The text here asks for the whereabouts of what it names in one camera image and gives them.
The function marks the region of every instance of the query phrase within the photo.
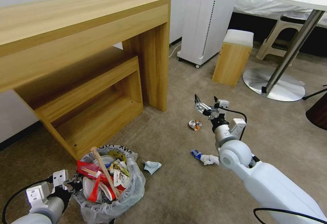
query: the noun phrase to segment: crumpled tissue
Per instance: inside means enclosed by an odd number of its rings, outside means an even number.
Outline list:
[[[192,150],[191,154],[197,159],[197,160],[201,160],[203,162],[204,165],[208,165],[208,164],[217,164],[219,165],[219,158],[217,156],[214,155],[205,155],[202,154],[201,152],[199,152],[198,150]]]
[[[162,166],[161,163],[159,162],[151,162],[151,161],[146,161],[144,169],[149,171],[150,175],[152,175],[155,171],[157,171],[160,167]]]

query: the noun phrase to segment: white bedsheet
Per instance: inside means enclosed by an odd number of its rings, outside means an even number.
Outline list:
[[[281,15],[307,19],[312,10],[274,0],[238,0],[234,11],[275,19],[278,19]],[[318,26],[327,27],[327,13],[322,16]]]

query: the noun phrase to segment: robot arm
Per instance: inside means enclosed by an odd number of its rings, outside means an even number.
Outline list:
[[[262,207],[293,211],[327,221],[310,195],[273,165],[260,161],[250,148],[239,140],[239,132],[246,126],[243,119],[233,122],[232,129],[229,128],[228,122],[225,121],[225,110],[221,109],[222,104],[223,108],[228,108],[228,101],[215,98],[215,105],[210,107],[201,103],[196,96],[195,103],[195,108],[208,116],[212,122],[221,164],[236,173]],[[278,223],[314,222],[293,214],[273,211],[270,211],[270,214]]]
[[[79,179],[68,181],[67,170],[54,172],[53,190],[50,194],[47,182],[42,182],[26,190],[31,209],[12,224],[56,224],[66,210],[74,191],[82,189]]]

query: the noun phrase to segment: table pole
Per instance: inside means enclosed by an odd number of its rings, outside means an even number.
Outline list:
[[[320,20],[321,16],[324,14],[325,11],[321,10],[312,10],[311,14],[309,15],[308,19],[303,24],[300,32],[295,37],[294,41],[291,43],[289,49],[287,50],[286,54],[284,55],[284,60],[278,65],[274,73],[271,75],[268,83],[266,86],[262,86],[261,91],[262,93],[267,93],[271,91],[273,86],[278,82],[280,77],[285,72],[286,68],[289,66],[291,61],[295,59],[297,53],[299,52],[300,48],[302,47],[305,40],[308,38],[310,33],[312,32],[313,28],[316,26],[318,21]]]

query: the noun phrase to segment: silver table base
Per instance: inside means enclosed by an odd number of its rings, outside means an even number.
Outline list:
[[[243,73],[243,81],[254,92],[269,99],[278,101],[297,101],[302,99],[306,93],[302,83],[285,73],[269,93],[262,93],[261,87],[267,85],[273,73],[273,69],[249,69]]]

